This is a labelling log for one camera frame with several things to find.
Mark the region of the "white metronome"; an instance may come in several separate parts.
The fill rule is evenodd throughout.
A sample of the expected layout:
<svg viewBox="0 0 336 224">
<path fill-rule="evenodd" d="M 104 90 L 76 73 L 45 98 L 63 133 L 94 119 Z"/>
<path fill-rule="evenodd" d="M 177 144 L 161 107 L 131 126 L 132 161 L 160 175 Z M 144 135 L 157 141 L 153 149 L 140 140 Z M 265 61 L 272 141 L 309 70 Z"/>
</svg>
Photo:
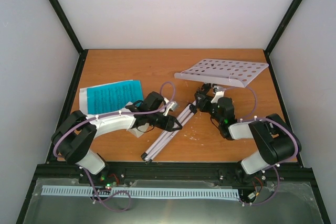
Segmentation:
<svg viewBox="0 0 336 224">
<path fill-rule="evenodd" d="M 145 125 L 139 128 L 127 129 L 127 131 L 134 135 L 136 138 L 140 138 L 147 130 L 148 127 L 146 127 Z"/>
</svg>

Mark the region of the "white music stand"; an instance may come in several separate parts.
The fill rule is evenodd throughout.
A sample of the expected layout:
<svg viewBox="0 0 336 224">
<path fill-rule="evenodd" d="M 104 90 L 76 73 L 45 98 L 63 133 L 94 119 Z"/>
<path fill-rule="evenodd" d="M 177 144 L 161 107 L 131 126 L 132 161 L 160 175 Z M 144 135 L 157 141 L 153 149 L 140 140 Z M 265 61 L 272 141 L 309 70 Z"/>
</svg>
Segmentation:
<svg viewBox="0 0 336 224">
<path fill-rule="evenodd" d="M 197 113 L 208 114 L 211 121 L 216 121 L 216 128 L 221 137 L 235 140 L 237 134 L 232 131 L 237 122 L 234 104 L 225 96 L 227 90 L 235 88 L 249 89 L 249 84 L 266 68 L 262 62 L 203 59 L 189 69 L 175 73 L 175 78 L 201 82 L 202 86 L 194 94 L 194 102 L 188 104 L 177 117 L 176 131 L 163 131 L 155 142 L 141 155 L 141 159 L 152 162 L 167 145 L 177 137 L 176 148 L 184 153 L 210 142 L 211 133 L 202 133 L 195 126 L 187 123 Z"/>
</svg>

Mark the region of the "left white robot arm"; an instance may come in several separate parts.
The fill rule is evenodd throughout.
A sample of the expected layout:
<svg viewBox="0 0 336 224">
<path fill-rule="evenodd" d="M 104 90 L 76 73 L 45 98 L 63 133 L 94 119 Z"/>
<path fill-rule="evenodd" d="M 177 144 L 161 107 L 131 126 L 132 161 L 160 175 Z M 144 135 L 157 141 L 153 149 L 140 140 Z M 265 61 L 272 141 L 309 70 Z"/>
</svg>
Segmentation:
<svg viewBox="0 0 336 224">
<path fill-rule="evenodd" d="M 86 169 L 97 183 L 108 180 L 109 170 L 102 157 L 94 153 L 90 146 L 101 135 L 119 131 L 130 131 L 136 137 L 145 133 L 145 126 L 153 126 L 164 131 L 182 129 L 178 119 L 169 114 L 174 107 L 157 92 L 151 92 L 144 100 L 129 102 L 119 111 L 85 115 L 80 110 L 72 112 L 51 137 L 54 154 L 65 159 L 67 164 Z"/>
</svg>

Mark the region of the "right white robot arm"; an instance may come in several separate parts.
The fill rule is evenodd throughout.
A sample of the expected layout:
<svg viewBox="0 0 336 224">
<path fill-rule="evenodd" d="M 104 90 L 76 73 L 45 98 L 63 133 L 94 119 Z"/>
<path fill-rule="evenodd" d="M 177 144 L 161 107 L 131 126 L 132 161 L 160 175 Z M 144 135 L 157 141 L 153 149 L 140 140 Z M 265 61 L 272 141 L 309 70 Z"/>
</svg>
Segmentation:
<svg viewBox="0 0 336 224">
<path fill-rule="evenodd" d="M 235 177 L 245 179 L 266 168 L 277 166 L 297 156 L 302 150 L 299 139 L 276 113 L 264 118 L 237 120 L 233 101 L 224 96 L 225 89 L 205 83 L 195 92 L 196 107 L 216 121 L 220 135 L 230 141 L 251 138 L 257 151 L 242 159 Z"/>
</svg>

